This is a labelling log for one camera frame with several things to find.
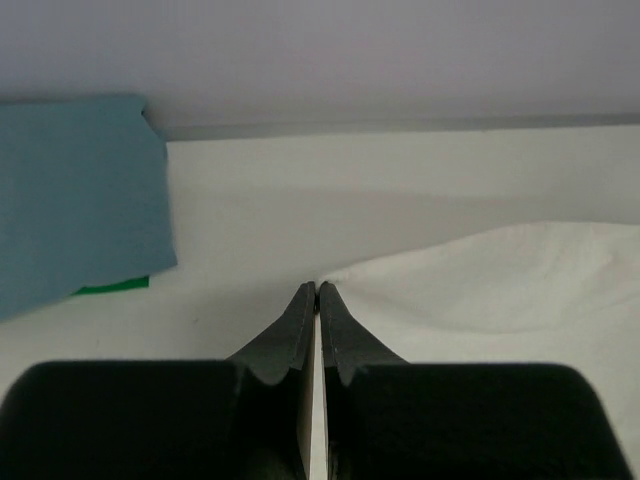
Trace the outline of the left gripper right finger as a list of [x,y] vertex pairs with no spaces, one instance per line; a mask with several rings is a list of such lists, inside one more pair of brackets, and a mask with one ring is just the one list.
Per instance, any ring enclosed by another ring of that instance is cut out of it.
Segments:
[[333,479],[628,479],[604,408],[549,363],[418,363],[318,293]]

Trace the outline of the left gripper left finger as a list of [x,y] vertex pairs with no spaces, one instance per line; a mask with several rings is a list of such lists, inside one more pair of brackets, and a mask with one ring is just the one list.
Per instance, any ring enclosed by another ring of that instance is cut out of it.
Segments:
[[224,360],[50,361],[1,405],[5,479],[304,479],[316,290]]

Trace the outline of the white t-shirt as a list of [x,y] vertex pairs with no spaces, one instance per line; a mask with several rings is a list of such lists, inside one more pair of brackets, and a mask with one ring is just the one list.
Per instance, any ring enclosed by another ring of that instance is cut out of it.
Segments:
[[638,468],[637,226],[511,225],[357,263],[325,281],[407,360],[575,369],[599,394]]

